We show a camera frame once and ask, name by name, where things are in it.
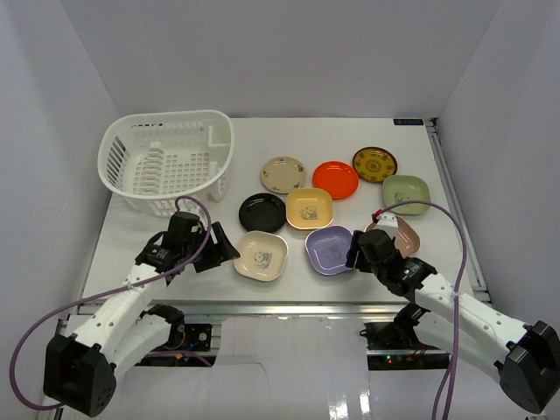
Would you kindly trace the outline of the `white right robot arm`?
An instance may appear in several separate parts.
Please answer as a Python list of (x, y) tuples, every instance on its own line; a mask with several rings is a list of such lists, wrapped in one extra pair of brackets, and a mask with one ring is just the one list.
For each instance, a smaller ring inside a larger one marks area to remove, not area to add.
[(354, 231), (346, 265), (374, 275), (407, 304), (361, 335), (388, 347), (437, 347), (477, 368), (520, 408), (540, 414), (559, 390), (559, 337), (549, 324), (510, 318), (458, 294), (433, 266), (404, 257), (381, 229)]

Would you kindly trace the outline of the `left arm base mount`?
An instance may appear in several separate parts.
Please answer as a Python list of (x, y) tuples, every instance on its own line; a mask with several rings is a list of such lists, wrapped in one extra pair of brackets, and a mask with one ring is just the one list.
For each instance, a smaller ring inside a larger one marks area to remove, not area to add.
[(209, 368), (215, 357), (211, 353), (211, 324), (185, 324), (170, 345), (157, 347), (137, 363), (143, 367)]

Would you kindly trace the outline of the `yellow square panda dish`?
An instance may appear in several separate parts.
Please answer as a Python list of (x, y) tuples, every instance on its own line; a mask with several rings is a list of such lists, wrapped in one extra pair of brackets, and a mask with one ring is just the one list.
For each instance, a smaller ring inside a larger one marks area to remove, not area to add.
[(298, 230), (326, 228), (334, 219), (333, 199), (320, 188), (294, 190), (286, 198), (286, 219)]

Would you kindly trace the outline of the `purple square panda dish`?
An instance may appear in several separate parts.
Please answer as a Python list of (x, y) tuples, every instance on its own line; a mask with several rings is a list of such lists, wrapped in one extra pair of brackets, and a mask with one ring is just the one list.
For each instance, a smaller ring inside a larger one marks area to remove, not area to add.
[(310, 232), (305, 239), (305, 249), (311, 266), (323, 276), (336, 276), (347, 272), (347, 252), (353, 238), (346, 227), (332, 225)]

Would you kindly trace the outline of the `pink square panda dish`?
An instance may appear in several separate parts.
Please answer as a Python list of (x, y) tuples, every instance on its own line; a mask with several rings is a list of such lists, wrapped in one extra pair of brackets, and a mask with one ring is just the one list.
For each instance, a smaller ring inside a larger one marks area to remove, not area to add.
[[(396, 216), (398, 220), (399, 239), (401, 241), (400, 249), (398, 249), (403, 257), (413, 256), (420, 249), (420, 238), (411, 225), (403, 218)], [(375, 224), (371, 222), (365, 229), (366, 232), (375, 229)], [(384, 231), (393, 241), (395, 230)]]

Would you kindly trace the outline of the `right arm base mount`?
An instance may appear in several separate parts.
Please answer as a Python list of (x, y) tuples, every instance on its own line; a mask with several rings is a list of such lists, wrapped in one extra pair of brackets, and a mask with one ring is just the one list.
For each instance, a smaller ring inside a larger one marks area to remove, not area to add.
[(450, 355), (422, 344), (411, 331), (389, 322), (366, 323), (360, 336), (367, 342), (369, 371), (446, 370)]

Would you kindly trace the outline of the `cream square panda dish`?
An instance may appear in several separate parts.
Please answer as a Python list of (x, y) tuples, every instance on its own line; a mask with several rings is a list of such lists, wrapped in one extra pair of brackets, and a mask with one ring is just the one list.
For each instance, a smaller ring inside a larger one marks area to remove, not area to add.
[(284, 271), (289, 248), (285, 239), (262, 231), (247, 232), (238, 242), (240, 257), (234, 260), (235, 270), (242, 276), (272, 282)]

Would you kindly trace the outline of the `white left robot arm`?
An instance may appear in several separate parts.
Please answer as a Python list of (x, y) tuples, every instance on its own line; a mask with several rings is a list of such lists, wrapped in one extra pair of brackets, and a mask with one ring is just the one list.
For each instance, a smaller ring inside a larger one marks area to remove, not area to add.
[(184, 313), (154, 299), (187, 265), (200, 273), (239, 256), (219, 222), (204, 227), (198, 215), (176, 212), (136, 257), (124, 289), (69, 335), (49, 341), (45, 395), (89, 417), (101, 414), (129, 369), (155, 349), (184, 344)]

